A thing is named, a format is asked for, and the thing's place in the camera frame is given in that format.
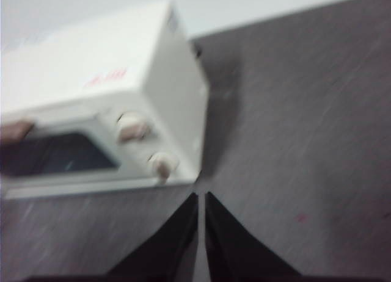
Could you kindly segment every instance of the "white wall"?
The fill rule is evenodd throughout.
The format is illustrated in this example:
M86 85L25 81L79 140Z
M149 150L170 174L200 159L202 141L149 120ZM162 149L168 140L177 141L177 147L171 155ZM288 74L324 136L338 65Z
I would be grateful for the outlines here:
M1 0L1 36L14 38L149 0ZM192 37L340 0L174 0Z

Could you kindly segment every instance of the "black object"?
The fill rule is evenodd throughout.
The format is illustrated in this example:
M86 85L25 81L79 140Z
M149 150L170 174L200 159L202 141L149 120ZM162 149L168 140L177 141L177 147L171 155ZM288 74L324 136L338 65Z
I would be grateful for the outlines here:
M299 272L254 238L210 192L205 195L206 253L212 281L244 281Z
M254 238L210 192L205 196L206 252L212 282L370 282L379 279L304 277ZM33 277L30 282L192 281L197 250L198 196L107 275Z

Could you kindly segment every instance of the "appliance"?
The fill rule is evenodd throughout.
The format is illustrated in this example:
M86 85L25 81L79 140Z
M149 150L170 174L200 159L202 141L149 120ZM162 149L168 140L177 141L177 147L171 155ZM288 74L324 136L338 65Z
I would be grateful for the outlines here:
M2 54L6 198L193 183L208 83L169 1Z

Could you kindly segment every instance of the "red logo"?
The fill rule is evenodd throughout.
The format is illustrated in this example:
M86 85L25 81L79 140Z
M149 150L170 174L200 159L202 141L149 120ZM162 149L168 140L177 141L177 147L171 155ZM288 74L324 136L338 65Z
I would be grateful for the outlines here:
M127 69L120 68L108 73L100 73L94 76L91 80L86 82L86 87L91 87L97 84L102 84L104 82L116 81L123 78L126 75Z

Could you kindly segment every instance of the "oven window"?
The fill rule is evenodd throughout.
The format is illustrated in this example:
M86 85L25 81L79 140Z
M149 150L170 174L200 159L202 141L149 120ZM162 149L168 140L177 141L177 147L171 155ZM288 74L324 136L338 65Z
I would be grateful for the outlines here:
M34 176L118 168L85 135L73 132L0 146L0 172Z

